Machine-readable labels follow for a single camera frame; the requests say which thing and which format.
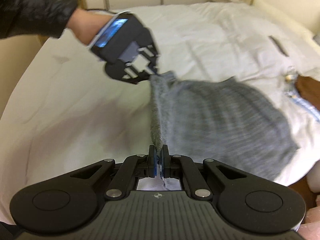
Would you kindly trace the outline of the black jacket left forearm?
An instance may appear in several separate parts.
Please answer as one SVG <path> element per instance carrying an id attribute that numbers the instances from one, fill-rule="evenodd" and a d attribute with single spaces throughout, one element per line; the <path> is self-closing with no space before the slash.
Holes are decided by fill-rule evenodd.
<path id="1" fill-rule="evenodd" d="M 59 38 L 78 0 L 1 0 L 1 39 L 17 35 Z"/>

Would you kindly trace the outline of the person's left hand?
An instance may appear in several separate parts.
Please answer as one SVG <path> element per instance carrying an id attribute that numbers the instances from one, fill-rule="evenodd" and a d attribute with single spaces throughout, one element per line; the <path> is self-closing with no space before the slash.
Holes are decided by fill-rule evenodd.
<path id="1" fill-rule="evenodd" d="M 111 20 L 111 15 L 96 14 L 76 9 L 66 24 L 74 36 L 84 45 L 89 45 L 100 29 Z"/>

